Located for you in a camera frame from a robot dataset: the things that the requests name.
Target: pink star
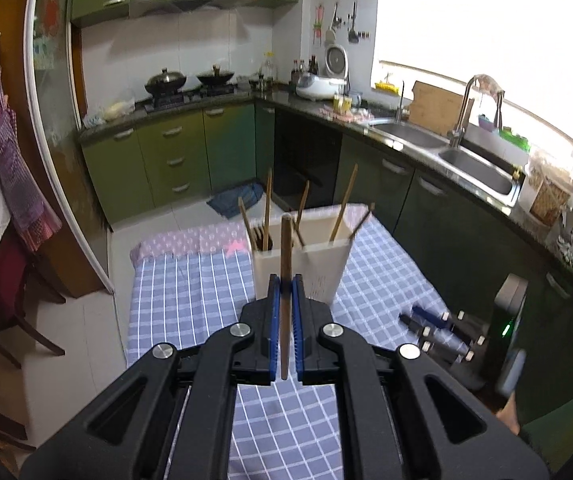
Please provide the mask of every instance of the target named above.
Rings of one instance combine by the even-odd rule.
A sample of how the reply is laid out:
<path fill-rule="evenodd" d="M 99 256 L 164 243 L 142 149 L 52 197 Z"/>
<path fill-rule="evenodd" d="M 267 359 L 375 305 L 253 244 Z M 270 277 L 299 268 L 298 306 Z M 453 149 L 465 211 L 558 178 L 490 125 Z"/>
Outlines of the pink star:
<path fill-rule="evenodd" d="M 232 256 L 235 251 L 242 251 L 243 253 L 249 252 L 249 249 L 242 240 L 234 240 L 228 246 L 225 246 L 225 249 L 227 258 Z"/>

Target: blue rug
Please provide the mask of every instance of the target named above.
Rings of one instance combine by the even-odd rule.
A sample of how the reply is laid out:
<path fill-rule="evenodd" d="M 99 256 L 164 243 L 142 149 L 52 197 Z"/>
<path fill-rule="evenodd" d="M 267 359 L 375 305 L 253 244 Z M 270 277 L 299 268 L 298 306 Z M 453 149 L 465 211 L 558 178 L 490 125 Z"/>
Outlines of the blue rug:
<path fill-rule="evenodd" d="M 238 197 L 242 197 L 244 207 L 249 209 L 258 203 L 263 193 L 264 191 L 260 184 L 246 184 L 245 186 L 234 187 L 218 193 L 207 204 L 218 214 L 231 219 L 240 214 Z"/>

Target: red chair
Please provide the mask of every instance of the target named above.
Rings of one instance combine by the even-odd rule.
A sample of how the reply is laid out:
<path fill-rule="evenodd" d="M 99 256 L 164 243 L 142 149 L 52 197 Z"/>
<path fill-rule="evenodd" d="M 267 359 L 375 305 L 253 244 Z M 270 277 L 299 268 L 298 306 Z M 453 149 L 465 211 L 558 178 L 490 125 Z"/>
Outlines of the red chair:
<path fill-rule="evenodd" d="M 24 319 L 24 289 L 30 274 L 57 298 L 55 303 L 66 302 L 65 298 L 39 272 L 35 256 L 28 252 L 15 229 L 10 225 L 0 240 L 0 331 L 17 325 L 54 354 L 64 355 L 62 348 L 45 338 Z M 0 354 L 16 368 L 22 368 L 20 362 L 1 345 Z"/>

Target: countertop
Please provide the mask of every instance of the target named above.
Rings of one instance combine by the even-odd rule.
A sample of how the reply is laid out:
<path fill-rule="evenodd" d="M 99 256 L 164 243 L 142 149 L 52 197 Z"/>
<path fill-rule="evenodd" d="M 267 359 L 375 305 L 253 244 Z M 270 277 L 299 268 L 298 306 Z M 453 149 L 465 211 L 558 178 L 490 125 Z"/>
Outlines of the countertop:
<path fill-rule="evenodd" d="M 144 109 L 136 109 L 136 111 L 122 118 L 117 119 L 111 123 L 102 124 L 94 128 L 82 130 L 79 134 L 79 141 L 82 145 L 97 142 L 98 140 L 105 139 L 123 130 L 141 126 L 150 121 L 157 121 L 167 116 L 185 113 L 192 110 L 200 110 L 204 108 L 219 107 L 230 104 L 243 104 L 254 101 L 264 101 L 268 104 L 273 104 L 281 108 L 288 109 L 291 112 L 297 112 L 305 115 L 308 118 L 313 118 L 324 124 L 332 126 L 342 133 L 350 134 L 356 139 L 364 139 L 365 142 L 378 147 L 381 150 L 393 150 L 393 141 L 387 137 L 379 134 L 372 128 L 366 128 L 356 123 L 345 123 L 343 121 L 328 118 L 321 112 L 323 105 L 319 102 L 312 102 L 309 100 L 301 99 L 286 91 L 274 91 L 271 93 L 250 93 L 238 92 L 236 94 L 228 94 L 225 96 L 204 98 L 201 101 L 191 102 L 179 108 L 171 108 L 167 110 L 160 110 L 147 113 Z M 389 110 L 383 108 L 374 108 L 374 114 L 386 115 L 391 113 Z M 491 211 L 501 221 L 509 223 L 510 227 L 521 235 L 526 241 L 531 243 L 536 249 L 544 250 L 544 252 L 553 256 L 559 266 L 569 272 L 573 276 L 573 268 L 571 268 L 566 261 L 557 245 L 557 229 L 549 229 L 530 216 L 518 205 L 511 208 L 506 207 L 494 197 L 486 194 L 483 190 L 463 179 L 458 174 L 449 170 L 449 168 L 435 161 L 433 158 L 427 156 L 420 150 L 413 149 L 407 144 L 403 145 L 400 150 L 397 146 L 397 153 L 407 156 L 411 161 L 419 163 L 424 168 L 429 168 L 435 173 L 447 178 L 460 188 L 466 190 L 469 194 L 479 200 L 480 205 L 487 210 Z"/>

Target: cutting board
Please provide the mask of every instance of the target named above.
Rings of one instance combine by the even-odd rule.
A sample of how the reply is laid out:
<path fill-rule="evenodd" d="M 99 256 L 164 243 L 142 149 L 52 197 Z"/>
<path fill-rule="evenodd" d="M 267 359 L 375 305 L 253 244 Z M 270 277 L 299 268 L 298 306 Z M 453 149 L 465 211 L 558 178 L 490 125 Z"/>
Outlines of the cutting board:
<path fill-rule="evenodd" d="M 447 136 L 457 122 L 462 96 L 421 81 L 413 85 L 413 102 L 409 105 L 409 123 L 422 126 L 441 136 Z M 465 111 L 465 126 L 469 122 L 473 99 Z"/>

